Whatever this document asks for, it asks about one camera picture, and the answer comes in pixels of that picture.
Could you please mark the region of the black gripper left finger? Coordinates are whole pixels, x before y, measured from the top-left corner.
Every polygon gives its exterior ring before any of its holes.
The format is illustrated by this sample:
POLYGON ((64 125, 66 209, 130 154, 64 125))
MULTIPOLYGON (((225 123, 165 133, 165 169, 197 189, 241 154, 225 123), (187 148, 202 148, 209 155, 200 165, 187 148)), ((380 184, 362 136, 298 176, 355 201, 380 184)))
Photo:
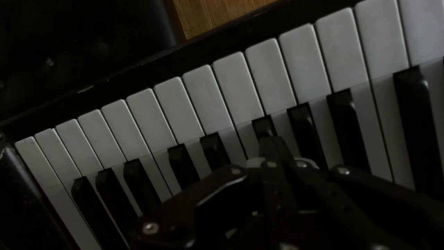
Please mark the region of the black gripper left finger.
POLYGON ((132 250, 272 250, 261 175, 262 157, 225 165, 150 208, 130 228, 132 250))

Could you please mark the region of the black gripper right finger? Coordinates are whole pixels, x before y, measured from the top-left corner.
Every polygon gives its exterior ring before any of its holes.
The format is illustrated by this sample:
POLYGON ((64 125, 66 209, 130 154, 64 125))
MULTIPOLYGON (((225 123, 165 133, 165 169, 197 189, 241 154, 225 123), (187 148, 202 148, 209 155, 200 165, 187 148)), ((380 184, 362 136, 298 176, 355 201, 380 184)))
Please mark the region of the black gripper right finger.
POLYGON ((259 155, 283 168, 297 209, 330 221, 345 250, 444 250, 441 200, 349 165, 319 169, 279 136, 262 137, 259 155))

